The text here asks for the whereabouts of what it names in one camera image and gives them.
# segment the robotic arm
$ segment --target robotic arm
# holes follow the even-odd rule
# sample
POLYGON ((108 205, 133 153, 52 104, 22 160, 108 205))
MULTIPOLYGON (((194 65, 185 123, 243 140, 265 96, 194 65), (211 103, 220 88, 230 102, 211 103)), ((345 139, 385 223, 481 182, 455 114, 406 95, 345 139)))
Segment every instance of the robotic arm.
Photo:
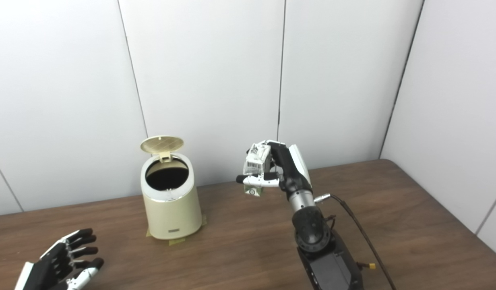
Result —
POLYGON ((283 174, 237 176, 236 181, 262 187, 279 186, 285 192, 294 212, 296 249, 314 290, 362 290, 359 266, 316 206, 309 173, 298 147, 288 148, 272 140, 261 143, 271 147, 272 163, 281 167, 283 174))
POLYGON ((97 253, 93 246, 83 246, 96 241, 92 229, 75 231, 59 239, 36 263, 26 262, 15 290, 80 290, 101 266, 103 259, 96 258, 92 262, 79 260, 83 255, 97 253), (74 277, 66 279, 75 269, 82 269, 74 277))

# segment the cable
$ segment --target cable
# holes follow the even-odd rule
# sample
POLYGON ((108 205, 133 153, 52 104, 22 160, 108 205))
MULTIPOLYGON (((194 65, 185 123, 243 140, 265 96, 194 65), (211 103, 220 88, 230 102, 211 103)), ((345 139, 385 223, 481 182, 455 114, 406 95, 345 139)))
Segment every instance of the cable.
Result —
POLYGON ((372 250, 373 255, 375 255, 375 258, 377 258, 377 262, 379 263, 380 267, 382 268, 382 271, 384 272, 384 275, 386 275, 386 279, 388 279, 388 282, 389 282, 389 285, 391 286, 391 289, 392 290, 397 290, 397 288, 395 287, 395 284, 393 283, 393 280, 391 279, 391 276, 388 273, 388 269, 386 269, 386 266, 384 266, 384 263, 382 262, 382 260, 380 259, 380 256, 377 253, 377 250, 375 250, 375 247, 373 247, 373 244, 370 241, 370 238, 368 237, 368 235, 366 235, 366 232, 364 231, 364 229, 362 229, 361 224, 359 223, 359 221, 357 220, 357 218, 355 217, 355 215, 351 211, 350 207, 341 198, 338 198, 337 196, 335 196, 333 194, 330 194, 329 196, 331 198, 335 199, 337 202, 339 202, 339 204, 345 209, 345 211, 353 219, 353 221, 357 225, 357 228, 359 228, 359 231, 361 232, 362 236, 364 237, 364 239, 368 243, 368 246, 370 246, 370 249, 372 250))

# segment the open lid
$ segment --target open lid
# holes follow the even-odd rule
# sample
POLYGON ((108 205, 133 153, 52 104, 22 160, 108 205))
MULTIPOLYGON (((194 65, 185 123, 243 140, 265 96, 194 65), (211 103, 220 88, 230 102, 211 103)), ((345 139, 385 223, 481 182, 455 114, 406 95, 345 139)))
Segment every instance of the open lid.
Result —
POLYGON ((147 153, 158 154, 160 162, 170 162, 171 152, 180 149, 184 140, 173 136, 155 136, 141 143, 141 149, 147 153))

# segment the cream trash can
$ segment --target cream trash can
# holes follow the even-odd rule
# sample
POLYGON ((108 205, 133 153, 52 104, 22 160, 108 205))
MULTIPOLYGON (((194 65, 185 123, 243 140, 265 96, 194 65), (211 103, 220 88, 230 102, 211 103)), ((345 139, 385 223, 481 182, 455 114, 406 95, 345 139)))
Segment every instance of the cream trash can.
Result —
POLYGON ((184 145, 178 137, 155 136, 141 144, 148 159, 141 170, 148 228, 157 239, 191 235, 202 226, 202 211, 191 161, 173 153, 184 145))

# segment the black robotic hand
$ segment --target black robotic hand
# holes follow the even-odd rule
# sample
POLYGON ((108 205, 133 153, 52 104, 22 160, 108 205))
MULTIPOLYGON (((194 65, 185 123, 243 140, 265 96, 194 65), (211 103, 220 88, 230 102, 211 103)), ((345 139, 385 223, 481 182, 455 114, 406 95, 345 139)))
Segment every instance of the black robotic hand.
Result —
POLYGON ((83 255, 97 253, 93 246, 83 246, 96 241, 92 229, 75 231, 59 239, 36 263, 26 262, 15 290, 80 290, 101 266, 103 259, 92 262, 77 259, 83 255), (82 269, 71 278, 67 276, 73 270, 82 269))

